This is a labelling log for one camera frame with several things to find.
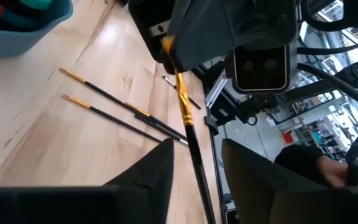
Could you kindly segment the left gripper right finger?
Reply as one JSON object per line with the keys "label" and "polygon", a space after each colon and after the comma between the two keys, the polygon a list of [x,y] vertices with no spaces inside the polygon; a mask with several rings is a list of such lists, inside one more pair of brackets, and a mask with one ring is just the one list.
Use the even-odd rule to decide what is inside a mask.
{"label": "left gripper right finger", "polygon": [[358,188],[319,185],[223,139],[227,184],[240,224],[358,224]]}

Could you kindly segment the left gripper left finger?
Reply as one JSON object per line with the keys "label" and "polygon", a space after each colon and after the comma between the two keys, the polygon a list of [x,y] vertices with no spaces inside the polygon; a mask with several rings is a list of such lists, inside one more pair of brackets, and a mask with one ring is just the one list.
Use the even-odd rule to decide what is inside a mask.
{"label": "left gripper left finger", "polygon": [[0,188],[0,224],[166,224],[174,142],[100,186]]}

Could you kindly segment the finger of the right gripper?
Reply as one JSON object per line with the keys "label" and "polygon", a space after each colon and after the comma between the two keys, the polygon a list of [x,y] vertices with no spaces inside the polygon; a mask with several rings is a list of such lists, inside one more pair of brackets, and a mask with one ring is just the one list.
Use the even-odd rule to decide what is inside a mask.
{"label": "finger of the right gripper", "polygon": [[162,62],[160,40],[166,35],[175,0],[129,0],[129,12],[151,56]]}
{"label": "finger of the right gripper", "polygon": [[233,49],[238,10],[239,0],[176,0],[162,39],[167,73],[191,70]]}

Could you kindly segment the black paintbrush gold ferrule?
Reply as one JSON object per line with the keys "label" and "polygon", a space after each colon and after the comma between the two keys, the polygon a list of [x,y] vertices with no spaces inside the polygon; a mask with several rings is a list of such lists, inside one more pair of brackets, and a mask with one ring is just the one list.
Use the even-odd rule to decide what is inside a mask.
{"label": "black paintbrush gold ferrule", "polygon": [[151,114],[131,105],[128,103],[124,103],[121,100],[117,99],[116,97],[110,95],[109,93],[107,93],[106,91],[100,89],[99,87],[95,86],[94,84],[88,82],[85,78],[70,72],[64,68],[59,68],[59,71],[62,72],[65,75],[68,75],[69,77],[75,79],[76,81],[90,87],[92,90],[98,92],[99,94],[105,96],[107,99],[123,106],[125,109],[128,109],[129,111],[133,112],[134,114],[139,114],[139,115],[143,115],[146,118],[150,119],[151,121],[163,126],[164,128],[168,129],[169,131],[173,132],[174,134],[178,135],[179,137],[181,137],[182,139],[184,139],[187,142],[187,138],[182,135],[181,133],[179,133],[178,131],[174,130],[173,128],[171,128],[170,126],[168,126],[167,124],[163,123],[162,121],[160,121],[159,119],[155,118],[154,116],[152,116]]}
{"label": "black paintbrush gold ferrule", "polygon": [[140,134],[141,136],[146,137],[147,139],[150,139],[150,140],[152,140],[154,142],[157,142],[157,143],[161,143],[161,140],[153,137],[152,135],[150,135],[150,134],[148,134],[148,133],[146,133],[146,132],[144,132],[144,131],[142,131],[142,130],[140,130],[140,129],[132,126],[132,125],[130,125],[129,123],[127,123],[125,121],[122,121],[122,120],[118,119],[115,116],[107,114],[104,111],[101,111],[101,110],[99,110],[99,109],[97,109],[97,108],[85,103],[84,101],[81,101],[81,100],[79,100],[77,98],[74,98],[74,97],[66,95],[66,94],[63,94],[62,98],[67,100],[67,101],[70,101],[70,102],[72,102],[72,103],[74,103],[74,104],[76,104],[76,105],[78,105],[78,106],[80,106],[82,108],[85,108],[86,110],[92,111],[93,113],[96,113],[96,114],[98,114],[98,115],[100,115],[100,116],[102,116],[102,117],[104,117],[104,118],[106,118],[106,119],[108,119],[108,120],[110,120],[110,121],[112,121],[114,123],[117,123],[117,124],[127,128],[127,129],[137,133],[137,134]]}

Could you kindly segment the wide orange-bristle paintbrush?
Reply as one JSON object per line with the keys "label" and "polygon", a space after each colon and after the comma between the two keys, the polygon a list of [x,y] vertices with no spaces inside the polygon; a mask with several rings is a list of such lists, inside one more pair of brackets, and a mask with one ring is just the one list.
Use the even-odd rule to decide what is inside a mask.
{"label": "wide orange-bristle paintbrush", "polygon": [[200,146],[198,144],[198,138],[194,127],[194,119],[191,113],[190,98],[186,90],[183,74],[177,70],[175,64],[173,63],[173,59],[170,56],[170,50],[173,47],[173,41],[174,41],[173,36],[164,37],[161,43],[165,53],[168,55],[168,58],[173,65],[173,69],[175,72],[178,102],[180,105],[182,120],[185,127],[186,137],[188,140],[188,147],[190,150],[190,156],[193,164],[193,169],[195,172],[196,181],[198,184],[198,189],[201,196],[201,201],[203,203],[207,224],[216,224],[214,211],[213,211],[213,204],[211,201],[211,196],[208,187],[208,181],[206,179],[204,165],[201,157]]}

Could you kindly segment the large teal paint bottle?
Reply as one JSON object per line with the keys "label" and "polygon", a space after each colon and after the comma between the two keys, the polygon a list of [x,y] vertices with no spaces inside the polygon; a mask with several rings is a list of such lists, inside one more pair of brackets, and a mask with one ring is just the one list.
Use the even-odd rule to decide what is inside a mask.
{"label": "large teal paint bottle", "polygon": [[0,18],[20,29],[33,30],[53,0],[0,0]]}

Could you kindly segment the blue-grey plastic caddy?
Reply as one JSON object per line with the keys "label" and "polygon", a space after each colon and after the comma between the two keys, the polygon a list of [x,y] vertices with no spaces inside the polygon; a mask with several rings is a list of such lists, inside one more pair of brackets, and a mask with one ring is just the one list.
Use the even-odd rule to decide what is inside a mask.
{"label": "blue-grey plastic caddy", "polygon": [[28,52],[59,23],[73,14],[71,0],[53,0],[38,28],[20,29],[0,18],[0,58],[15,57]]}

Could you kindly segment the person's forearm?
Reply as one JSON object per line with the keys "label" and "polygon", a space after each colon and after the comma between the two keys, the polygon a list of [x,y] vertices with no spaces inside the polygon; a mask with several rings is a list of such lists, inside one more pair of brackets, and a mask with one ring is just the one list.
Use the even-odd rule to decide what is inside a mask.
{"label": "person's forearm", "polygon": [[283,148],[274,163],[317,184],[330,187],[331,184],[317,168],[318,160],[321,157],[326,157],[326,155],[317,147],[294,144]]}

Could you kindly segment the person's hand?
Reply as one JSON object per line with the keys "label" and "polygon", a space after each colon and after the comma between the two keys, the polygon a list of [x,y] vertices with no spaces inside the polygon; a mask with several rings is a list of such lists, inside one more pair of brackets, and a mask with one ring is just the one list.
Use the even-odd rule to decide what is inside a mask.
{"label": "person's hand", "polygon": [[334,161],[328,156],[321,156],[316,162],[316,168],[333,187],[347,186],[347,164]]}

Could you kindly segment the black table clamp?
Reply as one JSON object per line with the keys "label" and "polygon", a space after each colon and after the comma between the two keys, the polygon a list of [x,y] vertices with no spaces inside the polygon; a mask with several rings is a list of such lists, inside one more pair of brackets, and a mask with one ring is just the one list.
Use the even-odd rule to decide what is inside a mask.
{"label": "black table clamp", "polygon": [[207,127],[209,128],[209,131],[212,133],[213,136],[216,136],[219,134],[218,126],[213,118],[211,118],[209,116],[205,116],[204,123],[205,123],[205,125],[207,125]]}

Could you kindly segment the silver aluminium bracket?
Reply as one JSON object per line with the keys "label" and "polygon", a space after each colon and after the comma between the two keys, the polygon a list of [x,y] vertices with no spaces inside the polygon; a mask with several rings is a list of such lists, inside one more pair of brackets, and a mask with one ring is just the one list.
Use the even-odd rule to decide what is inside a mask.
{"label": "silver aluminium bracket", "polygon": [[218,78],[216,80],[215,84],[213,85],[212,89],[209,91],[209,93],[206,97],[206,100],[205,100],[206,107],[208,109],[212,108],[212,106],[214,105],[214,102],[218,98],[220,92],[226,85],[226,82],[227,82],[227,78],[225,76]]}

